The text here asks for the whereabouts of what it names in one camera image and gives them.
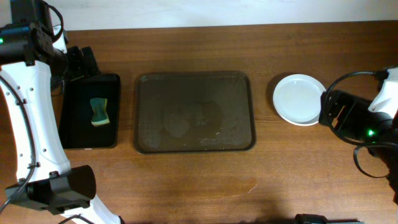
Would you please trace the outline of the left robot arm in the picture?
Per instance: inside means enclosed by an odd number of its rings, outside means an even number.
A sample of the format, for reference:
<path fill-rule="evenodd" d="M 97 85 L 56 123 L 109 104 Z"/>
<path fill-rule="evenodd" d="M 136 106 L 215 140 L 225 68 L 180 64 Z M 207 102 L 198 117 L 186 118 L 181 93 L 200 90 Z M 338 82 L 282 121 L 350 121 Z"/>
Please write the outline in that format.
<path fill-rule="evenodd" d="M 17 150 L 17 183 L 7 204 L 61 215 L 76 223 L 121 223 L 96 193 L 93 169 L 70 165 L 57 131 L 51 92 L 99 74 L 91 48 L 67 47 L 57 10 L 45 1 L 11 1 L 1 28 L 1 90 Z"/>

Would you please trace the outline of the green yellow sponge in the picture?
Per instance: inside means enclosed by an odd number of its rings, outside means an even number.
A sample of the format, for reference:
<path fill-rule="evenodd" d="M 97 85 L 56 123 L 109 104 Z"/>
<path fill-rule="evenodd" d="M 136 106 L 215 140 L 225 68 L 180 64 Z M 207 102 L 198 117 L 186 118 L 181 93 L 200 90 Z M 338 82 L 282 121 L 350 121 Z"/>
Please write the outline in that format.
<path fill-rule="evenodd" d="M 94 127 L 110 123 L 109 116 L 106 112 L 107 102 L 108 100 L 106 98 L 92 98 L 90 100 L 91 109 L 93 110 L 91 124 Z"/>

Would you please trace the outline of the pale blue plate top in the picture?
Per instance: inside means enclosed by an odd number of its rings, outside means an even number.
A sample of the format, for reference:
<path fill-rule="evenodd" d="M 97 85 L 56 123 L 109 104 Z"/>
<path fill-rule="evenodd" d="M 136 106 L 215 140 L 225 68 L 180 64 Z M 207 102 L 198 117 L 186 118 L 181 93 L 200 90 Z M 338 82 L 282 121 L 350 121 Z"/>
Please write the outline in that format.
<path fill-rule="evenodd" d="M 315 78 L 304 74 L 288 75 L 274 88 L 272 102 L 278 115 L 297 126 L 318 123 L 321 96 L 326 88 Z"/>

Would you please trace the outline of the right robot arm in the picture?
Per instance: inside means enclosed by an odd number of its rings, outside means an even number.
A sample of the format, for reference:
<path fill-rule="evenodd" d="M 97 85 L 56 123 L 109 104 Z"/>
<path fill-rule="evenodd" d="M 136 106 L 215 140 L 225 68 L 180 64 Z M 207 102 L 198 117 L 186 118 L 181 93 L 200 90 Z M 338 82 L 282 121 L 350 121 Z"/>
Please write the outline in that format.
<path fill-rule="evenodd" d="M 336 90 L 335 86 L 351 77 L 370 75 L 378 82 L 373 100 Z M 366 148 L 388 168 L 387 179 L 397 203 L 397 67 L 378 71 L 352 72 L 335 80 L 320 97 L 319 123 L 328 127 L 340 140 L 354 145 L 353 160 L 357 169 L 370 178 L 358 161 L 359 150 Z"/>

